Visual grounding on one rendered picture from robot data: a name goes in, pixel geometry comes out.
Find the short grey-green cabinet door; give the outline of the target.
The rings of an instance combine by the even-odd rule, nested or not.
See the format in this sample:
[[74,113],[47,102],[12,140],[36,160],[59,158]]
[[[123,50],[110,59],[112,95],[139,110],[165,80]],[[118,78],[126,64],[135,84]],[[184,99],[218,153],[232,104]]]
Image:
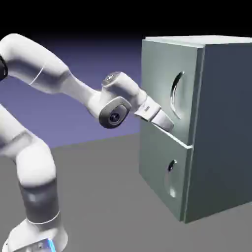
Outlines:
[[[193,146],[145,121],[140,123],[139,140],[139,173],[174,217],[184,221]],[[173,169],[176,198],[167,193],[164,185],[166,169],[173,159],[177,161]]]

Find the grey-green cabinet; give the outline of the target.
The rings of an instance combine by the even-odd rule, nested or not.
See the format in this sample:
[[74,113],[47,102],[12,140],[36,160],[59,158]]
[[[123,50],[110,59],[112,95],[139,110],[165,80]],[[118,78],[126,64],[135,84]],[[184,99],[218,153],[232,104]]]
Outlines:
[[145,39],[205,47],[183,222],[252,202],[252,38]]

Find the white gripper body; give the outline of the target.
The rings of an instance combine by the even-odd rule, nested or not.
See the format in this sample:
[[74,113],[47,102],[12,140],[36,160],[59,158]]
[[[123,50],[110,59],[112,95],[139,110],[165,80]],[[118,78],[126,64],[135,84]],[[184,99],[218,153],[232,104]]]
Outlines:
[[167,132],[170,132],[174,127],[174,122],[168,117],[168,115],[162,109],[160,109],[157,112],[157,114],[151,120],[151,123]]

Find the tall grey-green cabinet door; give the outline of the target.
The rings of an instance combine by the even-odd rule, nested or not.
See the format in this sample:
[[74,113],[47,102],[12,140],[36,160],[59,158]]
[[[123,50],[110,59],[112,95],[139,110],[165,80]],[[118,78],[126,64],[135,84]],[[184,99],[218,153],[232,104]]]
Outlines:
[[[204,49],[199,44],[142,41],[141,87],[174,122],[170,133],[186,145],[193,144]],[[170,107],[170,89],[181,71],[185,74],[175,94],[178,119]]]

